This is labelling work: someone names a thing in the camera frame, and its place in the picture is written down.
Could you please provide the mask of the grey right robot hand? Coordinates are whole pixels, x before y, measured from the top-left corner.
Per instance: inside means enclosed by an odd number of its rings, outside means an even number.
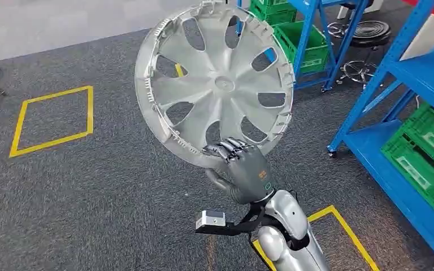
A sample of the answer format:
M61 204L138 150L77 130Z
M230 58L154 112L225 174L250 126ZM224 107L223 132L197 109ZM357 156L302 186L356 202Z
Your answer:
M261 150L240 139L228 137L203 148L205 154L224 162L229 181L212 168L205 169L207 178L238 204L267 200L275 193L270 167Z

